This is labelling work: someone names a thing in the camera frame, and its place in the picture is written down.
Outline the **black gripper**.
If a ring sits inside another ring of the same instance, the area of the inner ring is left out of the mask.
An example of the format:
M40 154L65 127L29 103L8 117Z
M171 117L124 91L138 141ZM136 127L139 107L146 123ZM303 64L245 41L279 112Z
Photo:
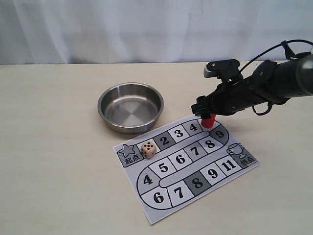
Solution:
M219 84L208 95L199 96L191 106L192 113L200 118L215 118L216 115L230 116L238 111L262 103L262 97L251 88L252 78L243 79L233 85Z

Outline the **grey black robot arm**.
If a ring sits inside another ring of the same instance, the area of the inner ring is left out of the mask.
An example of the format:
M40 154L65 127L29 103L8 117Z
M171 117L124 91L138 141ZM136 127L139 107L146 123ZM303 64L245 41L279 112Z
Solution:
M313 55L277 63L262 62L244 78L236 59L209 62L204 77L216 77L222 82L214 92L199 96L191 106L194 115L203 119L213 114L230 116L246 108L268 103L285 104L290 98L313 94Z

